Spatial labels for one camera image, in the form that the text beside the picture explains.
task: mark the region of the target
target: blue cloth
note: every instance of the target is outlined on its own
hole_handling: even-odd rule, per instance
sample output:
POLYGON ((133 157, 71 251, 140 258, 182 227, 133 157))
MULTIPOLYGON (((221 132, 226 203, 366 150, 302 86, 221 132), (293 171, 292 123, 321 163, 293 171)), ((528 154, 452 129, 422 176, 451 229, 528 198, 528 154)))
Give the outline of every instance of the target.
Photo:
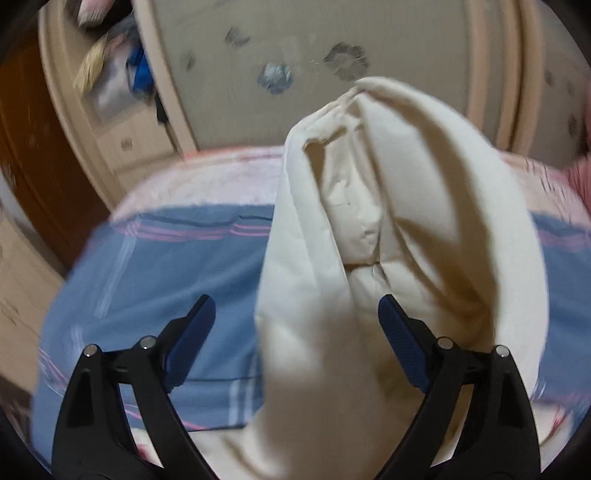
POLYGON ((548 216, 533 219, 550 301, 533 400, 562 405, 577 427, 591 405, 591 232, 548 216))
POLYGON ((154 78, 152 77, 152 71, 148 64, 148 57, 142 46, 133 49, 127 59, 127 65, 135 67, 135 76, 131 91, 144 92, 148 95, 152 94, 154 91, 154 78))
MULTIPOLYGON (((130 348, 185 316, 202 294, 217 316, 187 381, 170 398, 188 430, 238 427, 262 404, 254 326, 272 206, 163 209, 96 230, 43 327, 34 448, 46 460, 69 376, 88 343, 130 348)), ((122 385, 129 423, 143 427, 122 385)))

